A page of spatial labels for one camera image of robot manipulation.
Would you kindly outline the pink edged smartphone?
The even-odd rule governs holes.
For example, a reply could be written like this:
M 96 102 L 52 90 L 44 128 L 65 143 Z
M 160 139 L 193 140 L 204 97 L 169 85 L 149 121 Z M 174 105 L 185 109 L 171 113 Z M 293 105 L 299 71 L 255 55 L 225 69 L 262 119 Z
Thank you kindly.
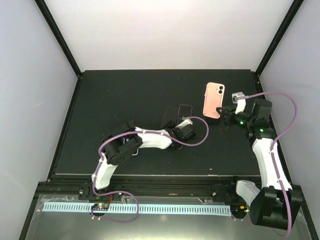
M 173 106 L 167 106 L 160 125 L 161 129 L 164 129 L 169 123 L 176 123 L 179 109 Z

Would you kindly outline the pink phone case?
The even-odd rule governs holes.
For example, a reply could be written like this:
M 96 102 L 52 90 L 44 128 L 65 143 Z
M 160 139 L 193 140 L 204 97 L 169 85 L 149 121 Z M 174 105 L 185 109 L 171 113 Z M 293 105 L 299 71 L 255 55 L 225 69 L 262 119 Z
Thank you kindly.
M 225 86 L 221 83 L 209 82 L 204 93 L 203 115 L 211 119 L 219 119 L 217 108 L 223 104 Z

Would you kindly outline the black smartphone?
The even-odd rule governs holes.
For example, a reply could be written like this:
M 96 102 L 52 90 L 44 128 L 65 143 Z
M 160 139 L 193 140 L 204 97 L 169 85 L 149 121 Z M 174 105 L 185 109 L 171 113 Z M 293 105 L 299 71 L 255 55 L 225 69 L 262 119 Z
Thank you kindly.
M 192 115 L 193 107 L 188 104 L 180 104 L 177 113 L 176 123 L 180 124 L 183 121 L 183 118 L 190 117 Z

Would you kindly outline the phone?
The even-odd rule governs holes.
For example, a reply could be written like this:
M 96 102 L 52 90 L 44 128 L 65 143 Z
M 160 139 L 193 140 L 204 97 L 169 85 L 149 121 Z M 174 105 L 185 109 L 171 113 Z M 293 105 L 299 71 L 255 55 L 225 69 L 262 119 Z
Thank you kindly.
M 130 139 L 129 138 L 123 138 L 123 144 L 127 143 Z M 133 154 L 132 156 L 137 156 L 139 153 L 139 150 L 137 149 Z

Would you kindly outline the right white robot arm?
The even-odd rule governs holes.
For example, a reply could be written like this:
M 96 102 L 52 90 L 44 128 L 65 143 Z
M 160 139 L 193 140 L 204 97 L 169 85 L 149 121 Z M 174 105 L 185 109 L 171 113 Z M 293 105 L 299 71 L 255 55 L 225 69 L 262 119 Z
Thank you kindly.
M 302 204 L 302 196 L 293 190 L 287 180 L 278 153 L 276 133 L 270 125 L 272 102 L 255 99 L 250 114 L 236 106 L 218 107 L 226 126 L 236 125 L 245 130 L 252 151 L 257 159 L 261 188 L 248 180 L 239 180 L 227 189 L 228 198 L 234 202 L 244 199 L 249 206 L 250 221 L 256 226 L 289 232 Z

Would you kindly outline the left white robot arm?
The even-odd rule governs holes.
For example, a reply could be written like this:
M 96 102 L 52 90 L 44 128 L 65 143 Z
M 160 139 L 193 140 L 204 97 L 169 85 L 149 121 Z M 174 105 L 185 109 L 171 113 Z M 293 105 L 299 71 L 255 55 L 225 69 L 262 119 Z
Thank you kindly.
M 187 142 L 197 138 L 190 119 L 177 124 L 168 121 L 160 130 L 147 130 L 126 122 L 109 135 L 98 148 L 100 156 L 97 169 L 91 176 L 93 184 L 89 193 L 97 200 L 103 199 L 108 192 L 111 177 L 117 166 L 138 154 L 142 148 L 180 149 Z

